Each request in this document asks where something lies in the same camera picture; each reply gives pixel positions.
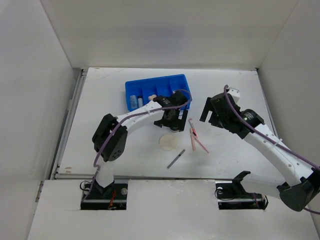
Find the round beige powder puff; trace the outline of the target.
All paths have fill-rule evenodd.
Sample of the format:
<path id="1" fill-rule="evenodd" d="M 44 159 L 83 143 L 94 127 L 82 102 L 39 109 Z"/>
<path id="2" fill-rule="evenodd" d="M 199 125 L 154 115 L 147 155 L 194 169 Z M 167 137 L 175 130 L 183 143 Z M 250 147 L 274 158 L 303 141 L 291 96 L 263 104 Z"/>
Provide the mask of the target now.
<path id="1" fill-rule="evenodd" d="M 172 151 L 177 147 L 178 138 L 172 134 L 165 134 L 159 139 L 159 146 L 164 151 Z"/>

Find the beige makeup sponge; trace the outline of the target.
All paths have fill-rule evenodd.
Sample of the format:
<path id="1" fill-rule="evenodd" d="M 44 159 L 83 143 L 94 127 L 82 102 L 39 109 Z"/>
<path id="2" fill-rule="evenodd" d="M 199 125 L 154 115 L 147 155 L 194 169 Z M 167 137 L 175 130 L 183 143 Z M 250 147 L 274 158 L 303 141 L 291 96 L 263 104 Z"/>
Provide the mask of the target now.
<path id="1" fill-rule="evenodd" d="M 154 98 L 156 98 L 157 97 L 157 95 L 156 94 L 153 94 L 153 95 L 150 95 L 149 97 L 148 97 L 148 100 L 149 101 L 152 101 Z"/>

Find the grey eyeliner pencil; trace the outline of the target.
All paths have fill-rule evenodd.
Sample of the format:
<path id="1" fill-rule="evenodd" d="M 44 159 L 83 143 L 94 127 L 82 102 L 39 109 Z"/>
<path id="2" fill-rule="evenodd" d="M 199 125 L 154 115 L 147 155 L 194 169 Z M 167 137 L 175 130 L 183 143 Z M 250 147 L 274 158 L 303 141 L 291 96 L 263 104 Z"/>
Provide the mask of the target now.
<path id="1" fill-rule="evenodd" d="M 185 149 L 183 149 L 172 161 L 171 163 L 166 167 L 167 169 L 170 169 L 172 165 L 185 153 Z"/>

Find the small bottle black cap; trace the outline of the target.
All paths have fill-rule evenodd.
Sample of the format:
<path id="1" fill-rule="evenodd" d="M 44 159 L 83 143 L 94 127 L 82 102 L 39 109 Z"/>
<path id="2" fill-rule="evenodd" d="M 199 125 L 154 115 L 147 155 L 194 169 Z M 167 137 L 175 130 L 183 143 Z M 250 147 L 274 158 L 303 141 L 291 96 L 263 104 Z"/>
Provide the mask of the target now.
<path id="1" fill-rule="evenodd" d="M 141 95 L 139 95 L 137 97 L 137 103 L 138 103 L 138 107 L 141 108 L 144 106 L 144 100 L 143 100 L 143 97 Z"/>

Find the clear small bottle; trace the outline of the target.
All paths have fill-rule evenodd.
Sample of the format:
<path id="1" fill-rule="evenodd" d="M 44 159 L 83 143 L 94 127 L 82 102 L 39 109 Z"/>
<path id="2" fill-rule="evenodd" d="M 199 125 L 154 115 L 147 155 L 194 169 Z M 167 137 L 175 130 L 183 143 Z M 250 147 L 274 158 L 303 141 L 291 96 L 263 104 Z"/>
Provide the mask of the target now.
<path id="1" fill-rule="evenodd" d="M 131 95 L 129 97 L 129 100 L 130 100 L 130 107 L 131 109 L 137 109 L 138 108 L 138 100 L 137 100 L 137 97 L 136 95 Z"/>

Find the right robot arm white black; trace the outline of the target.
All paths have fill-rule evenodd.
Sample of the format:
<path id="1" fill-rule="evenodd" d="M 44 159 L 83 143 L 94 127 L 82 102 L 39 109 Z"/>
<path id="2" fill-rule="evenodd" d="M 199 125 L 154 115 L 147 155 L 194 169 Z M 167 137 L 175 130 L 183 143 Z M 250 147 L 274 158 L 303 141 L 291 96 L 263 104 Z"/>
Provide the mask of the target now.
<path id="1" fill-rule="evenodd" d="M 289 209 L 301 212 L 320 193 L 320 168 L 291 151 L 252 109 L 241 110 L 237 105 L 238 91 L 228 89 L 206 99 L 201 122 L 224 129 L 255 148 L 280 173 L 280 178 L 243 170 L 232 181 L 218 183 L 221 209 L 231 209 L 227 202 L 245 199 L 243 209 L 253 209 L 255 197 L 272 196 Z"/>

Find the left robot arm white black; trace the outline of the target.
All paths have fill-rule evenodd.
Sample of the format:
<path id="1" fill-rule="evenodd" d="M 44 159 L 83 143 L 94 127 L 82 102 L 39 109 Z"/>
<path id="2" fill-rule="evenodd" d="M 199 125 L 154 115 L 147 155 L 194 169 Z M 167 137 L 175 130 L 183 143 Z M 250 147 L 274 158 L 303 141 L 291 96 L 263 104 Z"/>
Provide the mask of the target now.
<path id="1" fill-rule="evenodd" d="M 92 178 L 89 190 L 83 199 L 91 192 L 100 198 L 111 195 L 114 185 L 113 167 L 106 166 L 117 160 L 125 151 L 127 137 L 147 124 L 166 127 L 174 132 L 184 131 L 192 95 L 184 89 L 175 90 L 170 96 L 159 95 L 144 106 L 130 113 L 113 116 L 105 115 L 92 137 L 96 157 L 93 167 L 96 172 Z"/>

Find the blue plastic divided tray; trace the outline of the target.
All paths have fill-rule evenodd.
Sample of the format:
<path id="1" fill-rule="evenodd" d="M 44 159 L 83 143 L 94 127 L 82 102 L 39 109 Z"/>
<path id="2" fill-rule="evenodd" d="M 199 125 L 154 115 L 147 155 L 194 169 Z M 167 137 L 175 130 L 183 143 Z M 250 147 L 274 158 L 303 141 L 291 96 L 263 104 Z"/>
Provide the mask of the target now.
<path id="1" fill-rule="evenodd" d="M 146 104 L 149 96 L 170 96 L 174 91 L 183 89 L 191 93 L 187 78 L 184 74 L 169 76 L 160 76 L 140 80 L 131 80 L 125 82 L 125 99 L 129 112 L 135 110 L 132 107 L 131 96 L 142 97 L 143 103 Z"/>

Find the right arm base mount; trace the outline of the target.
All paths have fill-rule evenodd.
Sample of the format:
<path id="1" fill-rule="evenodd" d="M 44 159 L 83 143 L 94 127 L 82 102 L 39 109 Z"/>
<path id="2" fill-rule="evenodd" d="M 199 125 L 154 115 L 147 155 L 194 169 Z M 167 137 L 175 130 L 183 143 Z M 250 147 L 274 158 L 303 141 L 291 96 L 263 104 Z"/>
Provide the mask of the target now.
<path id="1" fill-rule="evenodd" d="M 246 192 L 239 182 L 219 180 L 215 182 L 214 195 L 219 210 L 265 210 L 269 200 L 265 195 Z"/>

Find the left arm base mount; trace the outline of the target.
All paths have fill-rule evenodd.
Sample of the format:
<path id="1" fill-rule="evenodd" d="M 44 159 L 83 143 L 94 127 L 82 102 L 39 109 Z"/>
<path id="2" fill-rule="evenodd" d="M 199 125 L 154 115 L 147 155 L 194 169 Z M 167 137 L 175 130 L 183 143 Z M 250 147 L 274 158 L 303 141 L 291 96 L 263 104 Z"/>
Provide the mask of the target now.
<path id="1" fill-rule="evenodd" d="M 91 183 L 83 181 L 80 184 L 82 190 L 81 210 L 106 210 L 118 211 L 127 209 L 128 181 L 115 181 L 100 192 L 96 185 L 91 188 Z"/>

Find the aluminium rail left side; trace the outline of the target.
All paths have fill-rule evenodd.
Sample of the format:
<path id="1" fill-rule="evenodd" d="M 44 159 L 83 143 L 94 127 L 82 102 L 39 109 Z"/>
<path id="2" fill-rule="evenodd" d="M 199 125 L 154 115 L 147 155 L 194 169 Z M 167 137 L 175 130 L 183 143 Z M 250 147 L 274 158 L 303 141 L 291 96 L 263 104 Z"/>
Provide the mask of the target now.
<path id="1" fill-rule="evenodd" d="M 66 148 L 68 137 L 71 131 L 73 120 L 75 117 L 76 109 L 80 100 L 81 92 L 84 87 L 86 76 L 88 73 L 88 68 L 73 68 L 74 81 L 71 86 L 70 96 L 67 102 L 65 115 L 62 121 L 57 145 L 55 148 L 55 153 L 53 160 L 48 172 L 48 180 L 53 180 L 56 173 L 59 171 L 60 163 Z"/>

